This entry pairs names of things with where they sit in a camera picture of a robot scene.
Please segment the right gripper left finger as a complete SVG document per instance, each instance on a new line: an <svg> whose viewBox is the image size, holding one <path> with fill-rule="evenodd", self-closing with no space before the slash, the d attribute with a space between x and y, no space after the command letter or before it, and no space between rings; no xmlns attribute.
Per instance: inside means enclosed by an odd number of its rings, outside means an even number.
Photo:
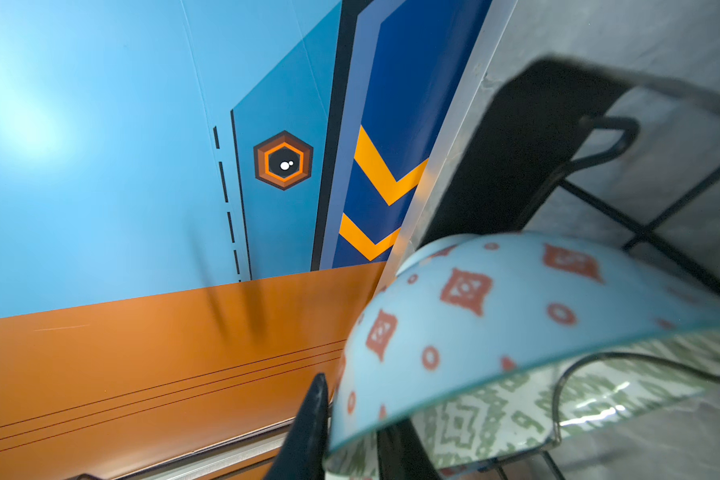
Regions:
<svg viewBox="0 0 720 480"><path fill-rule="evenodd" d="M265 480L323 480L328 438L329 388L318 373L294 418Z"/></svg>

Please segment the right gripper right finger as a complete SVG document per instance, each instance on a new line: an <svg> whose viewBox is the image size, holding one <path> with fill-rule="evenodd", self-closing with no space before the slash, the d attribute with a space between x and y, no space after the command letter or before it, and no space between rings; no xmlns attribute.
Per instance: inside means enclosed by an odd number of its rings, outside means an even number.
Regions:
<svg viewBox="0 0 720 480"><path fill-rule="evenodd" d="M410 419L377 432L381 480L440 480Z"/></svg>

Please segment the green patterned bowl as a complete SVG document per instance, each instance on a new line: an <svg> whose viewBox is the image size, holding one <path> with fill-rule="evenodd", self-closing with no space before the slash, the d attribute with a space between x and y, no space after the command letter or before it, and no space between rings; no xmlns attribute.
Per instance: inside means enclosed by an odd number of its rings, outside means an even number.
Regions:
<svg viewBox="0 0 720 480"><path fill-rule="evenodd" d="M325 470L377 478L410 421L454 477L720 382L720 298L588 240L458 235L362 311L340 360Z"/></svg>

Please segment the black wire dish rack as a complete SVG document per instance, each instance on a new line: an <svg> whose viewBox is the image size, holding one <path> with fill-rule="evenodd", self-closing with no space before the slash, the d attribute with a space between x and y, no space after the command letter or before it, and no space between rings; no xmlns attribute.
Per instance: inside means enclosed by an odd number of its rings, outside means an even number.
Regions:
<svg viewBox="0 0 720 480"><path fill-rule="evenodd" d="M539 60L495 95L411 264L424 249L441 248L458 235L526 233L525 224L555 188L568 186L570 174L614 160L633 144L639 123L608 111L635 87L720 117L719 93L683 81L571 60ZM692 286L720 298L720 281L657 237L652 225L636 222L587 192L581 198L673 259L697 279ZM560 443L479 468L547 455Z"/></svg>

